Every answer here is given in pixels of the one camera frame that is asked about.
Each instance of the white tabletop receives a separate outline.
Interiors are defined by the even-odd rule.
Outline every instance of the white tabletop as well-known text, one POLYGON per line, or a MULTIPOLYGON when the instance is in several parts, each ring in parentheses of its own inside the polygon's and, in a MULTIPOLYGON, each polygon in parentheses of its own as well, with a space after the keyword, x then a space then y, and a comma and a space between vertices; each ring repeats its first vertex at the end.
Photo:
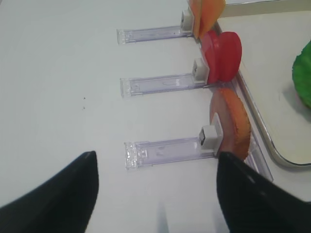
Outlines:
MULTIPOLYGON (((227 231, 217 160, 124 168, 124 142, 192 137, 209 123, 206 89, 120 95, 120 78, 187 73, 200 51, 192 38, 119 46, 116 29, 178 25, 186 7, 180 0, 3 0, 0 206, 95 150, 100 191, 88 233, 157 232, 160 203, 172 233, 227 231)), ((311 191, 297 191, 310 184, 307 175, 296 179, 265 156, 277 184, 311 199, 311 191)))

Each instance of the metal tray edge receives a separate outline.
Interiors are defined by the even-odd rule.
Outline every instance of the metal tray edge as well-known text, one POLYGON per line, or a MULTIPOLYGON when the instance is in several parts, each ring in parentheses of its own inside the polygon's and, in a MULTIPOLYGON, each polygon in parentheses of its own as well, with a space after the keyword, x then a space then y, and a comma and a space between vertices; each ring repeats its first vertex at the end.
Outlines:
POLYGON ((282 12, 311 11, 310 0, 265 0, 227 4, 220 18, 282 12))

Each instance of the green object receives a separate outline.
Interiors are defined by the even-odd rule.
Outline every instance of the green object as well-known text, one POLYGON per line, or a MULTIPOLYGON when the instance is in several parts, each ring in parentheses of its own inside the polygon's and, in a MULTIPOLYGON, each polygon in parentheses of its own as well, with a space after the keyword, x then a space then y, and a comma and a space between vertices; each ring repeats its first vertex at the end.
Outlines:
POLYGON ((296 57, 293 65, 293 81, 298 96, 307 107, 311 108, 311 41, 296 57))

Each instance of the red disc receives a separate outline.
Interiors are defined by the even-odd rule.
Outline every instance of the red disc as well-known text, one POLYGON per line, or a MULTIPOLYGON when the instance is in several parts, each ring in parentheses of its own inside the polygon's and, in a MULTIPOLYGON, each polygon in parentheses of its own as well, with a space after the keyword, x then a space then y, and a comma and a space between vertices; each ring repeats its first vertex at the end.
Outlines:
POLYGON ((219 80, 229 82, 239 71, 242 57, 241 41, 234 32, 221 33, 218 39, 220 44, 219 80))
POLYGON ((205 34, 202 40, 202 55, 209 66, 207 84, 217 82, 219 78, 219 52, 220 44, 218 36, 214 31, 205 34))

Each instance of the clear plastic holder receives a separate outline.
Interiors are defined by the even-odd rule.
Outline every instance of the clear plastic holder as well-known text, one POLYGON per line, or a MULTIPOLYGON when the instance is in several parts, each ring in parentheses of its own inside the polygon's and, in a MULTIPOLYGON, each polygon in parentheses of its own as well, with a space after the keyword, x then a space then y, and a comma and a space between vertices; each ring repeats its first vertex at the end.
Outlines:
MULTIPOLYGON (((215 158, 214 150, 202 150, 199 137, 158 142, 125 143, 125 166, 127 169, 187 160, 215 158)), ((273 181, 263 154, 251 135, 249 154, 244 161, 263 177, 273 181)))
POLYGON ((117 30, 119 45, 142 41, 192 37, 191 31, 183 31, 180 26, 150 28, 140 30, 117 30))
POLYGON ((197 81, 192 73, 152 78, 120 79, 120 84, 122 97, 207 87, 205 81, 197 81))
POLYGON ((181 22, 178 26, 148 28, 138 30, 117 30, 117 41, 119 45, 151 40, 173 39, 181 37, 193 37, 194 15, 189 5, 188 9, 182 11, 181 22))

